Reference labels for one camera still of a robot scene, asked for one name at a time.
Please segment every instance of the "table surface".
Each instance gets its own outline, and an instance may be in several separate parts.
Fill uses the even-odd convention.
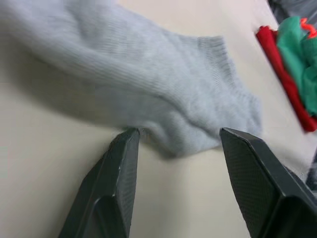
[[[264,0],[121,0],[185,35],[223,35],[238,74],[263,104],[262,138],[305,178],[317,137],[305,134],[254,32],[277,27]],[[103,124],[91,95],[0,41],[0,237],[57,237],[79,185],[120,132]],[[224,154],[166,159],[140,144],[130,238],[247,238]]]

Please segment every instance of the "green fabric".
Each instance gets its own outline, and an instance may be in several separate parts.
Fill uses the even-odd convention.
[[[278,28],[277,47],[306,110],[317,115],[317,38],[307,38],[300,17],[289,17]]]

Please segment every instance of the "fabric pile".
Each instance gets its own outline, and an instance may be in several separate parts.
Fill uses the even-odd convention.
[[[0,17],[37,57],[89,82],[117,126],[150,131],[174,155],[220,145],[222,127],[261,132],[260,102],[222,37],[169,32],[113,0],[1,0]]]
[[[260,27],[256,34],[294,111],[307,132],[317,129],[317,38],[308,37],[300,17],[284,20],[278,31]]]

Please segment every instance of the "beige surface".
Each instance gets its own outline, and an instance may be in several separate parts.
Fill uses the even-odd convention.
[[[224,35],[241,79],[263,102],[263,138],[284,164],[307,172],[317,138],[302,132],[253,33],[276,27],[265,1],[121,3],[178,33]],[[118,131],[103,125],[81,85],[51,75],[5,33],[0,50],[0,237],[55,238],[82,178]],[[130,237],[249,237],[223,152],[166,160],[141,144]]]

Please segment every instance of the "red fabric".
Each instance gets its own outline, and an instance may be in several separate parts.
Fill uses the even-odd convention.
[[[293,78],[284,68],[282,57],[276,46],[277,32],[270,30],[268,26],[261,26],[256,36],[263,50],[265,51],[268,60],[273,66],[275,73],[281,81],[303,129],[305,131],[315,131],[317,129],[317,119],[311,117],[305,110],[304,105],[301,102],[296,84]]]

